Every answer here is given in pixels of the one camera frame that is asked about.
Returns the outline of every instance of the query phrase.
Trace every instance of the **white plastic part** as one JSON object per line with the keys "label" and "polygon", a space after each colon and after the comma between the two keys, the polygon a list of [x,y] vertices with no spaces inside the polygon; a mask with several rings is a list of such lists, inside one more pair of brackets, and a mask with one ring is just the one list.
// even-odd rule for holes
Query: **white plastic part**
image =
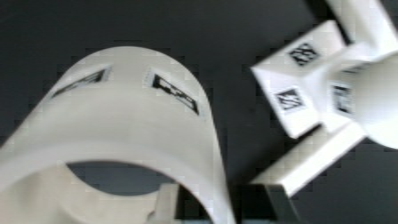
{"label": "white plastic part", "polygon": [[80,60],[6,142],[2,224],[146,223],[159,193],[109,195],[66,168],[98,160],[166,174],[198,197],[214,223],[235,224],[201,84],[178,61],[137,47],[102,50]]}
{"label": "white plastic part", "polygon": [[354,82],[354,120],[375,142],[398,149],[398,55],[375,63]]}
{"label": "white plastic part", "polygon": [[260,174],[253,183],[281,184],[288,196],[294,196],[363,138],[365,132],[354,122],[335,133],[320,129]]}
{"label": "white plastic part", "polygon": [[327,0],[354,44],[326,22],[253,67],[292,138],[322,124],[256,183],[283,184],[292,196],[367,135],[398,148],[398,38],[377,0]]}
{"label": "white plastic part", "polygon": [[398,49],[398,35],[379,0],[327,0],[356,43],[370,47],[372,60],[381,60]]}

